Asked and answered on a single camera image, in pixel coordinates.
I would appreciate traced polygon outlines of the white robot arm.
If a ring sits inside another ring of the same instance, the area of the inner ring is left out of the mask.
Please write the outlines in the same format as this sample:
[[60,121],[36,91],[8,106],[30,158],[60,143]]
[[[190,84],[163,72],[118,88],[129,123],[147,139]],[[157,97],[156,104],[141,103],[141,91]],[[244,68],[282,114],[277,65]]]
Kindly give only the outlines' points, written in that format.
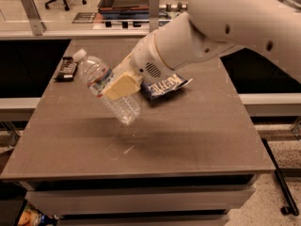
[[114,70],[111,100],[179,68],[247,48],[301,82],[301,14],[278,0],[188,0],[188,10],[138,42]]

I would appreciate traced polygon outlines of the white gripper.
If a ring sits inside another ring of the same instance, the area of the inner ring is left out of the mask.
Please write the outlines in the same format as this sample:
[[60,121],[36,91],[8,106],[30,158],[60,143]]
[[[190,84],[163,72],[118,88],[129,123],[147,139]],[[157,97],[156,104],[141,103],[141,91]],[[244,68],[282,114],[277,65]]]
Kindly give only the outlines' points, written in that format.
[[[113,70],[114,79],[103,89],[103,96],[110,100],[127,97],[140,90],[142,76],[150,83],[158,83],[173,74],[161,59],[155,43],[155,32],[143,38]],[[133,67],[141,74],[133,73]]]

